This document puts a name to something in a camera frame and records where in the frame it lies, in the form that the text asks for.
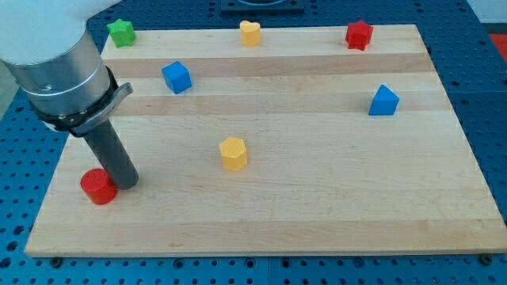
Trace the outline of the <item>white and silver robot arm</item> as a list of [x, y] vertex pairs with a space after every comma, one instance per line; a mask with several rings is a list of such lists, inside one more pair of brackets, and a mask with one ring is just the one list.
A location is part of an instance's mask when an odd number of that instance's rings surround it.
[[132, 93], [103, 63], [86, 23], [116, 0], [1, 3], [1, 61], [53, 130], [84, 138], [112, 182], [129, 189], [139, 174], [109, 117]]

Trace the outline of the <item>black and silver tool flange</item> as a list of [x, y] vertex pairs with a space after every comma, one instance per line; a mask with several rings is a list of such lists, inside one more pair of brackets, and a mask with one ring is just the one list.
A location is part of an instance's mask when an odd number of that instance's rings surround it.
[[111, 69], [106, 66], [110, 85], [104, 96], [86, 109], [69, 115], [50, 115], [31, 103], [32, 110], [53, 131], [68, 131], [75, 137], [83, 137], [95, 127], [104, 123], [119, 106], [120, 102], [133, 93], [130, 82], [118, 85]]

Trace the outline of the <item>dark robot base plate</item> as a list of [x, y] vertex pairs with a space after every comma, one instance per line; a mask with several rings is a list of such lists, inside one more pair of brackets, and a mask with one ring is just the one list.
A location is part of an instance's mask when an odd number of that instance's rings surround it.
[[304, 0], [220, 0], [220, 12], [260, 13], [260, 12], [302, 12]]

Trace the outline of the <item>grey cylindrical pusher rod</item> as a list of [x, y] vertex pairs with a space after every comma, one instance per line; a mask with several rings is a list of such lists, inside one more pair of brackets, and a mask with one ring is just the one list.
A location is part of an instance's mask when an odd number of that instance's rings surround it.
[[84, 139], [118, 189], [126, 190], [138, 183], [138, 171], [109, 120], [89, 131]]

